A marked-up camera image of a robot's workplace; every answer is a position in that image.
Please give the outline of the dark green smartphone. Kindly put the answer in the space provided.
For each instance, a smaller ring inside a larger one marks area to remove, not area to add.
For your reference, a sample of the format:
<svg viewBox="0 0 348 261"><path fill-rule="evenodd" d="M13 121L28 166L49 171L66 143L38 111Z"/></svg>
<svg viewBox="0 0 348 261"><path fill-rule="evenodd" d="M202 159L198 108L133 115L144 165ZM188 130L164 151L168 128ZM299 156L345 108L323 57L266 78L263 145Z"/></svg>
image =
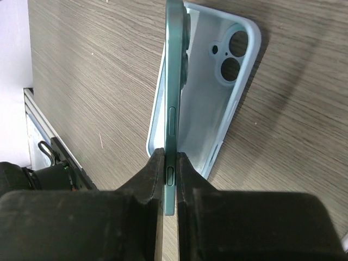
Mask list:
<svg viewBox="0 0 348 261"><path fill-rule="evenodd" d="M164 214L175 213L176 158L181 91L188 78L191 18L183 1L167 1L165 12L165 188Z"/></svg>

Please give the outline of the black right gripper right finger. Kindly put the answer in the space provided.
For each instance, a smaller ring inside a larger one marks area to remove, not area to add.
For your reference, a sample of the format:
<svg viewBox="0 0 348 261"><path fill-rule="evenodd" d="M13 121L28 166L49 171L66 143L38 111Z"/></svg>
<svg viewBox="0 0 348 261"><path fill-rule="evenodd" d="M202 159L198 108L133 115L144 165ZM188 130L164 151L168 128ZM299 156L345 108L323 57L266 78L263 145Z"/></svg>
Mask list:
<svg viewBox="0 0 348 261"><path fill-rule="evenodd" d="M347 260L316 196L218 190L185 153L176 168L180 260Z"/></svg>

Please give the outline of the light blue phone case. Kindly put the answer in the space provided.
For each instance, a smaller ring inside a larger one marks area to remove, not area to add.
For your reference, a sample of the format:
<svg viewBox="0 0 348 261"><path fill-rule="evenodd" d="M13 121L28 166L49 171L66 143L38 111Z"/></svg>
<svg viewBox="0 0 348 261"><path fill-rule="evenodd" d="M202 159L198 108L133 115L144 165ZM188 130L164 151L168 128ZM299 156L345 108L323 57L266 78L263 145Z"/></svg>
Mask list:
<svg viewBox="0 0 348 261"><path fill-rule="evenodd" d="M181 78L177 149L207 178L256 61L261 33L245 17L183 1L166 2L165 27L174 31L184 50L182 58L173 51L162 54L147 153L165 144L166 83Z"/></svg>

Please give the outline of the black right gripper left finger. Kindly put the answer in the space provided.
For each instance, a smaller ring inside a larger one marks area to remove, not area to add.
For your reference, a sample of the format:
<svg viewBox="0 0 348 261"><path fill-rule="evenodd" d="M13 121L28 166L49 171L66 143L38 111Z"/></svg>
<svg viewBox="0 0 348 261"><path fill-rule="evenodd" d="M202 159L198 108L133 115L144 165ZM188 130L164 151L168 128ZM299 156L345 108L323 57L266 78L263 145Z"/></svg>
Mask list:
<svg viewBox="0 0 348 261"><path fill-rule="evenodd" d="M114 191L1 197L1 260L161 260L164 150Z"/></svg>

